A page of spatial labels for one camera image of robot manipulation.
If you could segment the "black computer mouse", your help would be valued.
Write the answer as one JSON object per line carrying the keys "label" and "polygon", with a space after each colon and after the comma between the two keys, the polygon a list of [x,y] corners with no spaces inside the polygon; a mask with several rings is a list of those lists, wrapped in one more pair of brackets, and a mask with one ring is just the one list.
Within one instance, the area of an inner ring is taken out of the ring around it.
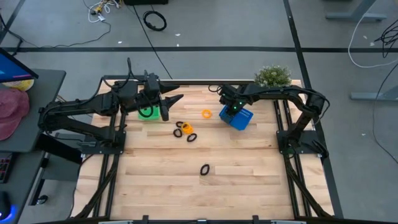
{"label": "black computer mouse", "polygon": [[11,203],[6,192],[0,192],[0,220],[6,219],[11,214]]}

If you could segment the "black computer monitor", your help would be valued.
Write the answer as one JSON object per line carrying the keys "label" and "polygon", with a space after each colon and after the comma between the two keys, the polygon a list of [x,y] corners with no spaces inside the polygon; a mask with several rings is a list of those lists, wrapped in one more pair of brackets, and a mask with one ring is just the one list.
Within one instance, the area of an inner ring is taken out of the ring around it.
{"label": "black computer monitor", "polygon": [[39,76],[0,48],[0,83],[38,79]]}

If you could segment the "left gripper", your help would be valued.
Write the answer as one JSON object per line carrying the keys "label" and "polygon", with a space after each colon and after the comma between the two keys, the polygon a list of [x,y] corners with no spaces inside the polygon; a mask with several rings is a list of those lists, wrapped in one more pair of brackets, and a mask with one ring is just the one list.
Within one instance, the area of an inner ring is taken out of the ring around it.
{"label": "left gripper", "polygon": [[157,76],[153,73],[145,74],[145,78],[146,83],[144,85],[144,96],[149,104],[149,116],[152,116],[154,106],[157,105],[159,107],[162,120],[168,121],[169,108],[171,108],[177,101],[181,100],[184,97],[184,94],[162,98],[161,93],[168,93],[178,89],[180,86],[172,83],[159,83]]}

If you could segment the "white yellow tub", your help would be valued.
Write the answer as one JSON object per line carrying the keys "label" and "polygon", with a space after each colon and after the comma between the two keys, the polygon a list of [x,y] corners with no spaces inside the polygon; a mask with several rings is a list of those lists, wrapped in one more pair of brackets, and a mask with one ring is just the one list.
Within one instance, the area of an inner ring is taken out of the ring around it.
{"label": "white yellow tub", "polygon": [[34,85],[34,80],[20,80],[20,81],[14,81],[14,82],[5,82],[2,83],[4,86],[9,87],[9,88],[15,88],[20,91],[27,91],[32,88]]}

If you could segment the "green plastic basket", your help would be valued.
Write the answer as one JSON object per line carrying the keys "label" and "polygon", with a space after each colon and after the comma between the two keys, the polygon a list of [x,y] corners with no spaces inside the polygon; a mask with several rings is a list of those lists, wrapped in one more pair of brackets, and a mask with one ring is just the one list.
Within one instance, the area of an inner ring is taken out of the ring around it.
{"label": "green plastic basket", "polygon": [[138,118],[141,120],[155,120],[160,118],[160,109],[157,105],[139,110]]}

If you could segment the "black side desk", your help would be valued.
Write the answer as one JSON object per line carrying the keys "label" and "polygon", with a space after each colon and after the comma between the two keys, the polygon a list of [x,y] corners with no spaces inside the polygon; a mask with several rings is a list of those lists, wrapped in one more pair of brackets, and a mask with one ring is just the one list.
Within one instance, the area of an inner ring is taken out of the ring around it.
{"label": "black side desk", "polygon": [[53,101],[66,76],[64,70],[33,69],[39,76],[27,91],[30,110],[18,125],[14,134],[0,141],[0,152],[30,152],[34,150],[41,131],[38,127],[39,108]]}

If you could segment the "potted green plant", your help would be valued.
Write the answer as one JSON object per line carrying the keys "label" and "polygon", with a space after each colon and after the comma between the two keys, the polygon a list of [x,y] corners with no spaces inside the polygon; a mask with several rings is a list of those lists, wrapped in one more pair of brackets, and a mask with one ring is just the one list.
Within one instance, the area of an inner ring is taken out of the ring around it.
{"label": "potted green plant", "polygon": [[255,75],[254,82],[266,87],[284,87],[292,83],[291,71],[288,67],[269,65],[262,67]]}

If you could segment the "dark low desk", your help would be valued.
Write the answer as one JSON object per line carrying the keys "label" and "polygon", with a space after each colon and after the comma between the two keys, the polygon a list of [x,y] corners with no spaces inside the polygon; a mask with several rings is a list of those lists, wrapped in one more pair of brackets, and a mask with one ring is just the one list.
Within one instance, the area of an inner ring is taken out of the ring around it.
{"label": "dark low desk", "polygon": [[5,184],[0,184],[0,192],[6,192],[11,203],[11,214],[0,224],[17,224],[30,191],[39,172],[45,153],[32,151],[12,156],[12,166]]}

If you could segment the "blue plastic basket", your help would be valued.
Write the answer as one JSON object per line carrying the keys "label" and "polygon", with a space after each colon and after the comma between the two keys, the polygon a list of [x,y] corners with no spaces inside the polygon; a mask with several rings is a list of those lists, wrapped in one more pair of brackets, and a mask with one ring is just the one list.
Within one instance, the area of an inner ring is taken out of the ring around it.
{"label": "blue plastic basket", "polygon": [[245,130],[253,117],[253,113],[247,109],[242,108],[237,114],[235,114],[234,116],[230,116],[226,114],[227,109],[228,107],[224,106],[223,109],[220,111],[220,119],[239,131]]}

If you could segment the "grey desk foot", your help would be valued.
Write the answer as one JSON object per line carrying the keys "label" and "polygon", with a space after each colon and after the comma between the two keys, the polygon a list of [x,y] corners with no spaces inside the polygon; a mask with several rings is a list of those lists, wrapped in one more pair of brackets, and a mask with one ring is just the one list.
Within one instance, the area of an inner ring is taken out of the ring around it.
{"label": "grey desk foot", "polygon": [[376,0],[361,0],[356,9],[352,12],[328,12],[326,19],[351,21],[351,22],[381,22],[387,19],[385,14],[370,13]]}
{"label": "grey desk foot", "polygon": [[363,100],[363,101],[398,101],[398,85],[390,88],[385,92],[351,92],[351,100]]}

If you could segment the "black keyboard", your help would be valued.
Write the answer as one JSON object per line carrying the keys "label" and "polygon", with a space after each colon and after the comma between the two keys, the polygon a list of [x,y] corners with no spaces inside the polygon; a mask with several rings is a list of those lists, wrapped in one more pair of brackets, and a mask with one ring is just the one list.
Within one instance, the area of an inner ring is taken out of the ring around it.
{"label": "black keyboard", "polygon": [[0,184],[7,182],[8,176],[11,173],[12,153],[0,154]]}

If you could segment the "red cap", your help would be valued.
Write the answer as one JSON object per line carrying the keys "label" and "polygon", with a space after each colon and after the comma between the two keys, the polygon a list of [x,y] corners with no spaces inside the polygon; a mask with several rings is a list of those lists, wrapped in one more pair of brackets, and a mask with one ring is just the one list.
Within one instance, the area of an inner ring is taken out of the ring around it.
{"label": "red cap", "polygon": [[30,110],[29,96],[15,88],[0,90],[0,141],[13,135]]}

